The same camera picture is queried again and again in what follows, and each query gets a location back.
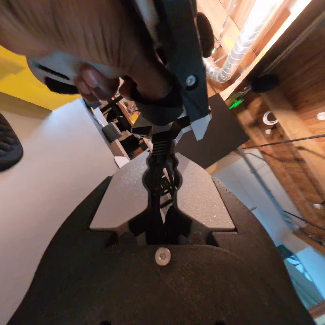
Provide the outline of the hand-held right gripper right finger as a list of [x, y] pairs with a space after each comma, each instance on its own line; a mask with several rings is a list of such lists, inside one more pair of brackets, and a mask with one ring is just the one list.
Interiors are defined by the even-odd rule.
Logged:
[[214, 232], [234, 232], [234, 222], [212, 176], [180, 153], [173, 163], [177, 186], [166, 216], [167, 237], [188, 238], [199, 232], [206, 238]]

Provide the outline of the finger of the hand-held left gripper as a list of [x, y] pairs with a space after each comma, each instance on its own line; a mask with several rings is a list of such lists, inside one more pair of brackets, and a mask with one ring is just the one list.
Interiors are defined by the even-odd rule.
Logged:
[[200, 141], [203, 139], [203, 137], [206, 133], [206, 130], [209, 126], [211, 118], [212, 118], [212, 114], [209, 113], [206, 116], [191, 122], [191, 127], [192, 127], [194, 136], [197, 141]]
[[180, 130], [180, 132], [178, 133], [178, 135], [175, 137], [175, 143], [179, 143], [179, 141], [180, 141], [180, 139], [182, 138], [182, 136], [183, 136], [185, 133], [189, 132], [189, 131], [192, 131], [192, 126], [191, 126], [191, 124], [189, 124], [188, 126], [182, 128], [182, 129]]

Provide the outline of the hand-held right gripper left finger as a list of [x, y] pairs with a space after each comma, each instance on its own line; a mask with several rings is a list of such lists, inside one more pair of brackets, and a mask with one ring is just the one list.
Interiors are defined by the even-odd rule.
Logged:
[[128, 222], [148, 206], [148, 191], [142, 180], [148, 156], [149, 152], [143, 152], [116, 171], [90, 224], [91, 230], [112, 230], [118, 236], [130, 231]]

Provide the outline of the black HDMI switch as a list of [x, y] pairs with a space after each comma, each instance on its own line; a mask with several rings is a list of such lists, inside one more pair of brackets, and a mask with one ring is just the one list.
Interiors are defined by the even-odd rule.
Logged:
[[131, 221], [131, 232], [145, 234], [148, 245], [178, 244], [181, 234], [186, 235], [190, 222], [177, 208], [176, 193], [181, 179], [177, 171], [175, 138], [180, 129], [177, 124], [167, 131], [151, 132], [152, 151], [146, 160], [147, 169], [142, 183], [148, 193], [148, 205]]

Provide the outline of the person's left hand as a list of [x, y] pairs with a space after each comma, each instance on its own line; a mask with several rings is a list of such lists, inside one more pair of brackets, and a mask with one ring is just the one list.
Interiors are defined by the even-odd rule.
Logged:
[[136, 87], [145, 102], [155, 102], [173, 91], [173, 79], [153, 52], [132, 1], [1, 1], [0, 22], [1, 46], [11, 52], [41, 58], [61, 51], [124, 72], [119, 87], [119, 79], [80, 66], [75, 85], [88, 101], [109, 99], [117, 91], [131, 98]]

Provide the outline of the black board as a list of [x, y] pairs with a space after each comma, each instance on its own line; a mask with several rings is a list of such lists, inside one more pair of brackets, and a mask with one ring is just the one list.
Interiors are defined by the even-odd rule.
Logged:
[[220, 96], [208, 98], [212, 118], [202, 140], [197, 141], [194, 133], [185, 133], [175, 151], [204, 169], [227, 156], [250, 138], [236, 120]]

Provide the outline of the grey power adapter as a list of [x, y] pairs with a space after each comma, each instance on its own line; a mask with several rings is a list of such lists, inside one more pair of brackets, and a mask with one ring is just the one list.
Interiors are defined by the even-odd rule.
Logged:
[[109, 143], [120, 139], [122, 136], [121, 131], [118, 129], [114, 122], [110, 122], [104, 127], [102, 127], [102, 132]]

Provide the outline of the black mesh pad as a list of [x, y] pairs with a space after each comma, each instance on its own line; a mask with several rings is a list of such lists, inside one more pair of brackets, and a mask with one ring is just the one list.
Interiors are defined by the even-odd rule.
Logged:
[[23, 157], [22, 144], [10, 123], [0, 115], [0, 172], [20, 162]]

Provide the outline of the silver ventilation duct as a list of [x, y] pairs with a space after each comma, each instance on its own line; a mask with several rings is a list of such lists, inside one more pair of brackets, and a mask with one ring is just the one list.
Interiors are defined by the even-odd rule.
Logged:
[[282, 11], [287, 7], [286, 0], [257, 0], [246, 19], [246, 22], [238, 35], [223, 66], [217, 67], [212, 57], [203, 59], [206, 75], [217, 83], [229, 81], [250, 52], [255, 43], [273, 27]]

